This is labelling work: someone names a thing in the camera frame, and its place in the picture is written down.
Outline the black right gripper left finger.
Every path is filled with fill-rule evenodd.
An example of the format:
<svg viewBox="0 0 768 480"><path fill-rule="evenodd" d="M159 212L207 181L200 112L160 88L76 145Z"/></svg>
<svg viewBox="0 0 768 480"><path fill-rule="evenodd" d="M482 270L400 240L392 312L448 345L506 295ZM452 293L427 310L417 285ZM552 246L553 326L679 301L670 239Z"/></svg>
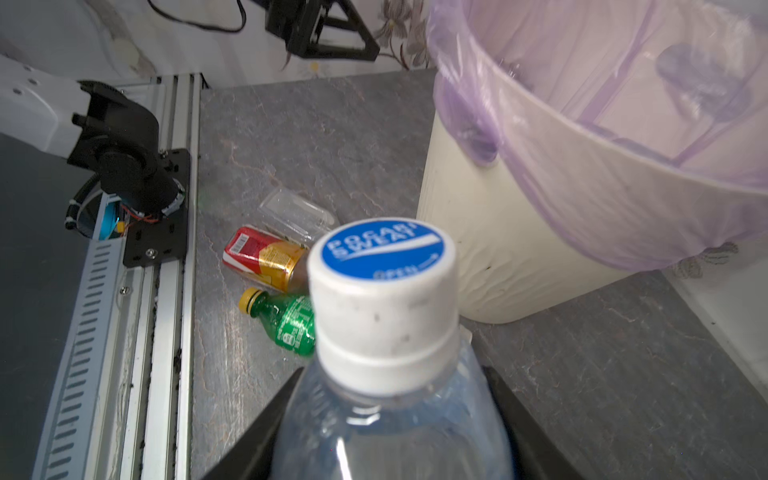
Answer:
<svg viewBox="0 0 768 480"><path fill-rule="evenodd" d="M204 480L268 479L278 430L304 368L296 369Z"/></svg>

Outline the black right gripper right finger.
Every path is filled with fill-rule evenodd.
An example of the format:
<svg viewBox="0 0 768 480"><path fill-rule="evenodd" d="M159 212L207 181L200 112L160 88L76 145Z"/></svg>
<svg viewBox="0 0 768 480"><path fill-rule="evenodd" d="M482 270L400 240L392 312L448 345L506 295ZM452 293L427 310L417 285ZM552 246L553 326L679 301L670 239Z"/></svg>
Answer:
<svg viewBox="0 0 768 480"><path fill-rule="evenodd" d="M483 366L482 371L510 441L514 478L584 480L497 370Z"/></svg>

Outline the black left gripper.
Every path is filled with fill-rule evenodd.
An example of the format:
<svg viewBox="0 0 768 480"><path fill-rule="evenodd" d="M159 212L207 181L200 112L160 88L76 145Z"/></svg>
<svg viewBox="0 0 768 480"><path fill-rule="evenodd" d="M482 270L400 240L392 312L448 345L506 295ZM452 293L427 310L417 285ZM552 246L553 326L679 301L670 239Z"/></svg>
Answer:
<svg viewBox="0 0 768 480"><path fill-rule="evenodd" d="M264 1L265 29L280 38L286 51L309 60L374 62L380 47L351 1ZM325 30L352 33L362 47L322 43Z"/></svg>

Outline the small blue label bottle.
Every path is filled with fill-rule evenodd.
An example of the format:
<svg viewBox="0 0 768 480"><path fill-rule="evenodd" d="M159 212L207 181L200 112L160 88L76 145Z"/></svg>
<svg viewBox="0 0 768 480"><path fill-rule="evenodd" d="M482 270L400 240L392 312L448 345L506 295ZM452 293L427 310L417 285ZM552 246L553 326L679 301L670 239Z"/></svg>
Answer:
<svg viewBox="0 0 768 480"><path fill-rule="evenodd" d="M407 218L342 226L308 261L316 347L274 479L512 479L515 457L460 329L457 250Z"/></svg>

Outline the clear bottle green cap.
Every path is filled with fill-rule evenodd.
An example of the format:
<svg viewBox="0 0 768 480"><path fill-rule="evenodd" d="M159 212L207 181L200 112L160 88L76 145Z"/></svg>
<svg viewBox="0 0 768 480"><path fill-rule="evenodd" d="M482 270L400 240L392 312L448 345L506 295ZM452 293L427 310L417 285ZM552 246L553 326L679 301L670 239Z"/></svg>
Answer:
<svg viewBox="0 0 768 480"><path fill-rule="evenodd" d="M333 213L284 187L272 190L258 212L270 232L305 248L339 225Z"/></svg>

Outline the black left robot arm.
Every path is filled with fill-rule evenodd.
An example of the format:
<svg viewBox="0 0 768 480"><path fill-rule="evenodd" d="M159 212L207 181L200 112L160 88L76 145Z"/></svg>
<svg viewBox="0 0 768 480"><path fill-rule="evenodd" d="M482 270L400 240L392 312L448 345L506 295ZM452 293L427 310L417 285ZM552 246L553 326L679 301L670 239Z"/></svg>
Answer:
<svg viewBox="0 0 768 480"><path fill-rule="evenodd" d="M380 47L350 1L261 1L265 29L288 54L373 62ZM153 113L99 81L49 75L1 59L1 131L89 170L129 213L155 223L181 210L188 188L172 177Z"/></svg>

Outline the cream plastic waste bin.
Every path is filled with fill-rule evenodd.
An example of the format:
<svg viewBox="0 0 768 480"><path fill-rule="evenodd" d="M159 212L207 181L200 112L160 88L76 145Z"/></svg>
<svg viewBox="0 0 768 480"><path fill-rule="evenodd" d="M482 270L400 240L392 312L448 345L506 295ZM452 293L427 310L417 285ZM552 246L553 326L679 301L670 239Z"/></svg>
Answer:
<svg viewBox="0 0 768 480"><path fill-rule="evenodd" d="M454 240L459 312L472 321L511 323L629 275L566 244L502 161L476 164L439 119L432 126L417 217Z"/></svg>

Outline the pink bin liner bag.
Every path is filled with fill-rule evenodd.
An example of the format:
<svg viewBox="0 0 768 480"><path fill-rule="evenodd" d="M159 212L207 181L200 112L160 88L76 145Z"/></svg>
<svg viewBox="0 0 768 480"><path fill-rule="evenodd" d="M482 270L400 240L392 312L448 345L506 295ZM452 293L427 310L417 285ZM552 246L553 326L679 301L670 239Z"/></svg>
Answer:
<svg viewBox="0 0 768 480"><path fill-rule="evenodd" d="M653 270L767 231L763 1L435 1L441 121L570 246Z"/></svg>

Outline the green bottle lying centre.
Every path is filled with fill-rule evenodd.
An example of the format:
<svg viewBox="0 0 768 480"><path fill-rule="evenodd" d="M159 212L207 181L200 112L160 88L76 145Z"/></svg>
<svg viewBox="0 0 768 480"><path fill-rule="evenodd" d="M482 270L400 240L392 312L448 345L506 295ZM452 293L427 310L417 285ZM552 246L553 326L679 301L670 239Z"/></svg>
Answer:
<svg viewBox="0 0 768 480"><path fill-rule="evenodd" d="M271 294L249 288L240 297L238 308L259 320L267 336L277 346L302 357L314 354L314 312L308 295Z"/></svg>

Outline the red yellow drink bottle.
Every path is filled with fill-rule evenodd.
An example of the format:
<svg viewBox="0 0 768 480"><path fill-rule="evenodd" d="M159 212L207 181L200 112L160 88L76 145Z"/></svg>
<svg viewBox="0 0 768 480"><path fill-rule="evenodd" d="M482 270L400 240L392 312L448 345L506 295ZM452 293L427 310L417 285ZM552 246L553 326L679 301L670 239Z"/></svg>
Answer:
<svg viewBox="0 0 768 480"><path fill-rule="evenodd" d="M226 244L222 261L245 278L274 290L307 290L309 250L251 225L241 226Z"/></svg>

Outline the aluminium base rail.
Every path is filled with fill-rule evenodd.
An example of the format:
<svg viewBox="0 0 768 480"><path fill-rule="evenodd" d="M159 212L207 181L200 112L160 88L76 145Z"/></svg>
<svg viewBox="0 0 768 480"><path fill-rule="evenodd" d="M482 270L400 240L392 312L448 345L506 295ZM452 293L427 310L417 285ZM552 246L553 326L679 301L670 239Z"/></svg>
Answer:
<svg viewBox="0 0 768 480"><path fill-rule="evenodd" d="M83 479L190 475L195 254L128 268L125 238Z"/></svg>

